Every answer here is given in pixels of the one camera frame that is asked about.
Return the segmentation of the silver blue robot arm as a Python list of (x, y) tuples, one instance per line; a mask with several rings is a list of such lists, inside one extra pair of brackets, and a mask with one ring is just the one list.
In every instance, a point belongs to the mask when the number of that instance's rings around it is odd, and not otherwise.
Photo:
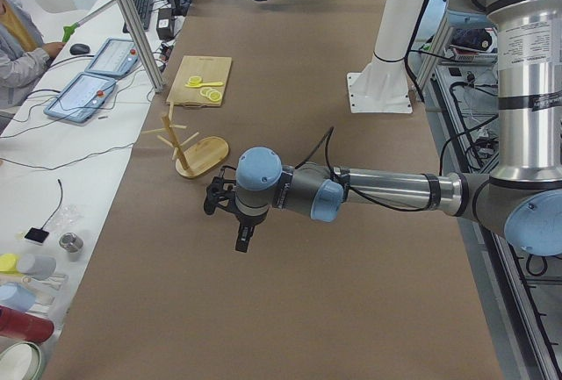
[(239, 222), (246, 251), (272, 208), (325, 222), (345, 202), (399, 212), (439, 210), (475, 221), (513, 247), (540, 256), (561, 251), (561, 0), (450, 0), (450, 10), (481, 14), (497, 29), (499, 162), (488, 174), (410, 175), (284, 165), (266, 147), (240, 158), (234, 179), (215, 176), (204, 210)]

